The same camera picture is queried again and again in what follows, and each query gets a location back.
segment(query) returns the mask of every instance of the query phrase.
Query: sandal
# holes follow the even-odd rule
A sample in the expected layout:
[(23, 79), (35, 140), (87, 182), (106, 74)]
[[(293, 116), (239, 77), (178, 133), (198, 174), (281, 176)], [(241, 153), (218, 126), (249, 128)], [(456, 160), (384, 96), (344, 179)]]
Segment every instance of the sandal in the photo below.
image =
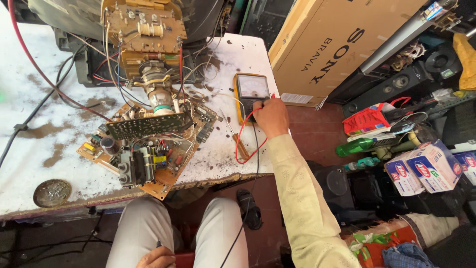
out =
[(245, 221), (251, 230), (258, 230), (263, 226), (261, 220), (261, 209), (256, 206), (256, 202), (252, 194), (245, 189), (239, 189), (237, 191), (238, 204), (244, 213), (241, 218)]

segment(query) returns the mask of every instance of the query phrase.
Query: blue wire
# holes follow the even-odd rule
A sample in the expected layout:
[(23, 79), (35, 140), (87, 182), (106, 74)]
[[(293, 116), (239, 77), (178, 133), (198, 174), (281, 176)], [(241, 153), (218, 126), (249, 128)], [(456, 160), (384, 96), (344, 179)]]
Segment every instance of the blue wire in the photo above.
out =
[(127, 105), (129, 105), (129, 107), (132, 108), (132, 106), (126, 101), (126, 98), (124, 98), (124, 93), (122, 92), (122, 91), (124, 91), (124, 92), (126, 92), (127, 94), (129, 94), (129, 96), (131, 96), (134, 100), (136, 100), (138, 103), (140, 103), (140, 104), (142, 104), (142, 105), (144, 105), (144, 106), (151, 107), (150, 105), (147, 105), (147, 104), (141, 102), (141, 101), (138, 100), (136, 97), (134, 97), (131, 93), (127, 92), (125, 89), (122, 88), (122, 85), (121, 85), (120, 82), (119, 82), (119, 81), (120, 81), (120, 80), (119, 80), (119, 78), (120, 78), (120, 76), (119, 76), (119, 74), (120, 74), (120, 63), (119, 63), (119, 62), (120, 62), (120, 43), (119, 43), (119, 45), (118, 45), (118, 50), (119, 50), (118, 65), (117, 65), (118, 86), (119, 86), (120, 94), (122, 95), (122, 99), (126, 102)]
[(126, 98), (124, 97), (124, 93), (122, 93), (122, 86), (120, 84), (120, 81), (119, 81), (119, 71), (120, 71), (120, 68), (119, 68), (119, 65), (120, 65), (120, 42), (119, 42), (119, 45), (118, 45), (118, 50), (119, 50), (119, 55), (118, 55), (118, 86), (119, 86), (119, 91), (120, 91), (120, 94), (122, 96), (122, 99), (126, 102), (127, 105), (129, 105), (130, 108), (132, 108), (132, 106), (126, 101)]

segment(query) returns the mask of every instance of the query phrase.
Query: leg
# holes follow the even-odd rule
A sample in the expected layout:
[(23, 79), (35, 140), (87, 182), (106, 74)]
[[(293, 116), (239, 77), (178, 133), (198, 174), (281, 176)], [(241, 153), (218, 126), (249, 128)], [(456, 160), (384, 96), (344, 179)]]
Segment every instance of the leg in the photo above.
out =
[[(238, 204), (228, 198), (215, 198), (208, 205), (197, 232), (195, 268), (219, 268), (223, 263), (241, 227)], [(247, 268), (248, 247), (245, 230), (236, 241), (223, 266), (225, 268)]]
[(135, 267), (159, 240), (174, 252), (172, 232), (169, 213), (158, 199), (133, 200), (122, 212), (106, 268)]

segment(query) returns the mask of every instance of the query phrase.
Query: hand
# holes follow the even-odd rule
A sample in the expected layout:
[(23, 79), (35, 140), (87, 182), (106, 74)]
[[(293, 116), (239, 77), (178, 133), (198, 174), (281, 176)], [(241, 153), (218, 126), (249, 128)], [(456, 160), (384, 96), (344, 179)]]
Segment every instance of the hand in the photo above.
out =
[(175, 256), (170, 249), (162, 246), (144, 255), (136, 268), (166, 268), (175, 267)]
[(258, 101), (253, 103), (253, 110), (261, 108), (253, 113), (256, 123), (263, 129), (268, 139), (288, 133), (289, 117), (286, 105), (279, 98)]

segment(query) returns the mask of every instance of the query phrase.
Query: white table surface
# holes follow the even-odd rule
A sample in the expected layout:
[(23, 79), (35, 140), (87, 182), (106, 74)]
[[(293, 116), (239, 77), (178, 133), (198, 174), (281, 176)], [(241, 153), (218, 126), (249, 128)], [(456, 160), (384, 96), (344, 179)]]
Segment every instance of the white table surface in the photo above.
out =
[[(0, 24), (3, 25), (3, 40), (0, 43), (0, 149), (3, 150), (15, 124), (23, 123), (39, 101), (50, 91), (48, 84), (34, 69), (23, 52), (13, 31), (6, 9), (0, 9)], [(60, 51), (50, 26), (19, 24), (20, 32), (30, 53), (45, 74), (53, 81), (59, 65), (71, 52)], [(219, 41), (215, 38), (210, 48), (214, 49)], [(190, 86), (191, 90), (210, 97), (206, 106), (219, 112), (221, 108), (231, 117), (233, 130), (239, 131), (236, 103), (234, 100), (213, 93), (225, 93), (233, 96), (232, 79), (237, 72), (265, 75), (270, 94), (278, 90), (268, 59), (264, 42), (260, 38), (225, 34), (215, 55), (219, 72), (215, 79), (205, 84), (213, 92)], [(209, 67), (207, 77), (215, 75), (215, 68)], [(116, 88), (86, 88), (78, 83), (75, 67), (71, 70), (61, 89), (74, 100), (89, 105), (97, 100), (115, 99), (115, 106), (105, 106), (101, 112), (111, 117), (124, 103)], [(133, 88), (133, 94), (148, 103), (141, 88)], [(3, 166), (0, 168), (0, 216), (15, 212), (24, 212), (38, 208), (33, 203), (33, 192), (43, 181), (60, 178), (72, 186), (68, 202), (79, 199), (88, 200), (121, 189), (118, 178), (99, 165), (81, 157), (76, 150), (86, 141), (86, 135), (93, 133), (104, 120), (91, 116), (83, 110), (73, 109), (60, 99), (50, 98), (37, 115), (28, 124), (29, 131), (20, 133), (14, 140)], [(217, 121), (215, 130), (206, 143), (200, 145), (177, 184), (197, 181), (217, 180), (232, 174), (252, 174), (256, 172), (257, 157), (246, 164), (235, 161), (235, 144), (225, 122)], [(265, 139), (259, 128), (258, 141)], [(256, 141), (251, 126), (245, 127), (242, 141), (251, 153), (256, 149)], [(265, 150), (261, 149), (260, 173), (272, 173), (271, 161)]]

